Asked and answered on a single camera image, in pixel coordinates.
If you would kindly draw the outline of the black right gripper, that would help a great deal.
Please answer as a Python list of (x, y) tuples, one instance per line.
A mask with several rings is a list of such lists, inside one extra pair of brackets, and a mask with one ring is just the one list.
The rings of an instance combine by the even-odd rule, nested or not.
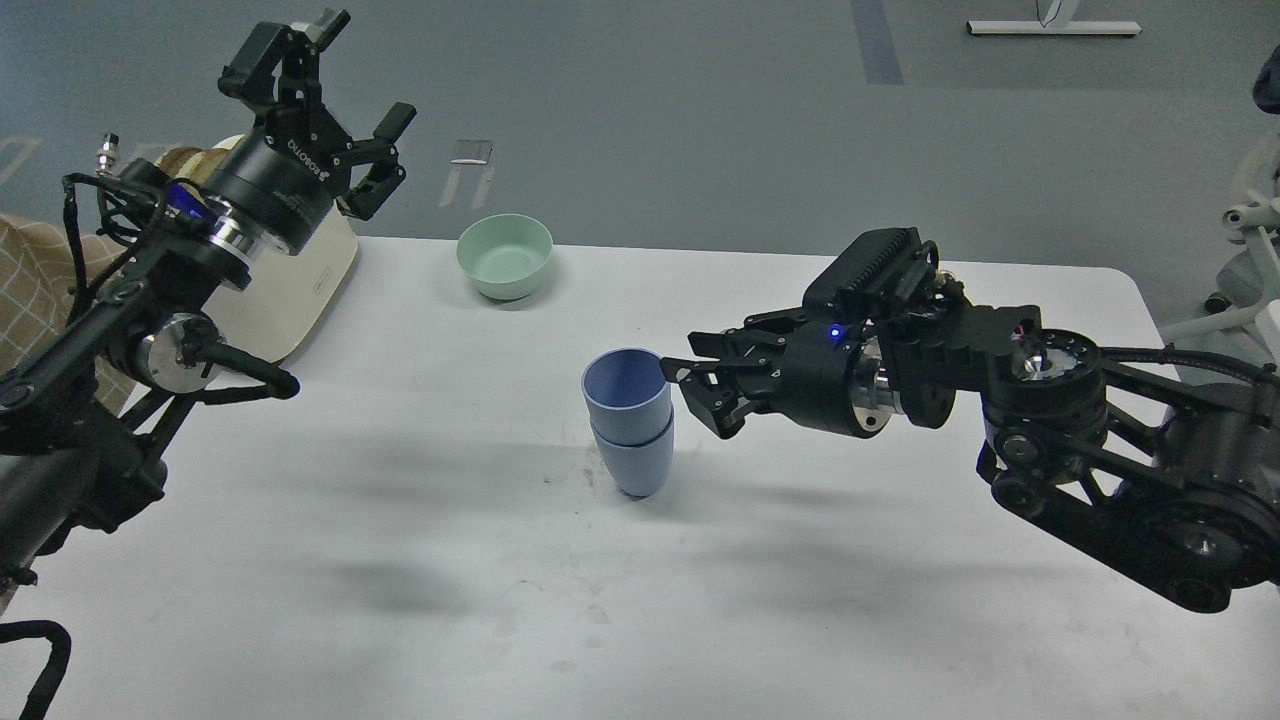
[(874, 437), (890, 413), (854, 402), (860, 346), (832, 336), (831, 325), (803, 325), (806, 315), (791, 307), (756, 313), (719, 333), (692, 332), (695, 359), (662, 360), (660, 370), (722, 439), (735, 437), (748, 416), (772, 411), (814, 430)]

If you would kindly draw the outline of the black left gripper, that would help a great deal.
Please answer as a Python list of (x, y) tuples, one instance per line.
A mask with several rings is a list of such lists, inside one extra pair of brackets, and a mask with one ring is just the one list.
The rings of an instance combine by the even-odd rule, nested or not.
[(306, 151), (339, 151), (335, 167), (346, 170), (369, 167), (335, 196), (348, 218), (370, 220), (404, 181), (396, 142), (417, 115), (415, 105), (393, 104), (371, 138), (353, 141), (323, 101), (319, 60), (348, 23), (346, 9), (330, 8), (310, 23), (260, 22), (218, 79), (218, 90), (244, 104), (255, 123), (204, 188), (291, 256), (303, 251), (334, 206), (325, 186), (329, 172)]

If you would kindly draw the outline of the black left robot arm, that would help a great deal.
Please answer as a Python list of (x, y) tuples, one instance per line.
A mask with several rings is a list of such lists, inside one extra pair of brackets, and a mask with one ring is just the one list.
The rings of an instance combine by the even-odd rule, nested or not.
[(205, 179), (145, 159), (63, 178), (70, 311), (3, 377), (3, 588), (78, 527), (114, 532), (163, 497), (163, 452), (198, 405), (291, 398), (298, 380), (230, 345), (205, 311), (250, 286), (264, 250), (301, 254), (328, 215), (367, 220), (404, 179), (396, 146), (416, 110), (355, 138), (323, 101), (319, 61), (349, 23), (257, 24), (219, 91), (253, 126)]

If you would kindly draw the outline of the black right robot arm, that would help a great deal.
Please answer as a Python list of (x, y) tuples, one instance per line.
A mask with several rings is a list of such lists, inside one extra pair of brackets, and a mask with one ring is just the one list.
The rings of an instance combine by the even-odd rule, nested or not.
[(660, 370), (728, 439), (753, 414), (868, 439), (980, 400), (977, 473), (1006, 511), (1194, 612), (1276, 583), (1277, 373), (1102, 347), (1034, 305), (975, 305), (914, 228), (856, 237), (799, 307), (692, 332)]

